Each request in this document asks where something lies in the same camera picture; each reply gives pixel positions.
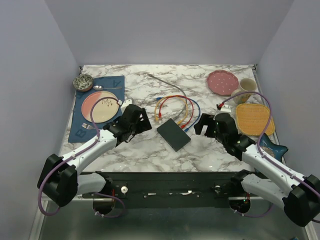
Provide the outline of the dark grey network switch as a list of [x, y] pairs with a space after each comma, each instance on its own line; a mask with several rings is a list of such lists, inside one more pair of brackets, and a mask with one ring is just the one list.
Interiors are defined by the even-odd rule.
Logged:
[[156, 130], [175, 152], [181, 150], [191, 141], [191, 138], [171, 118]]

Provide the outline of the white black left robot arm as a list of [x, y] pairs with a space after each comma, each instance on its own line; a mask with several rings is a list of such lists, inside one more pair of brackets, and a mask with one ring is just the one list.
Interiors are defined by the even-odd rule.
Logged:
[[106, 178], [97, 172], [82, 172], [102, 154], [151, 128], [146, 110], [129, 104], [121, 116], [76, 150], [63, 156], [50, 155], [38, 180], [39, 194], [47, 195], [59, 207], [66, 206], [77, 195], [96, 193], [101, 198], [107, 197], [111, 185]]

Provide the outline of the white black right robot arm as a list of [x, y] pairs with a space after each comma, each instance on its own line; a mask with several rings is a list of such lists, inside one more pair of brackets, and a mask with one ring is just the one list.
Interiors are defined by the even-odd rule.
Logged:
[[205, 136], [216, 139], [231, 156], [262, 173], [246, 173], [230, 183], [230, 191], [241, 196], [245, 192], [257, 195], [283, 209], [296, 225], [305, 227], [320, 213], [320, 180], [292, 170], [260, 148], [250, 137], [240, 134], [235, 120], [228, 113], [203, 113], [194, 129], [200, 135], [207, 126]]

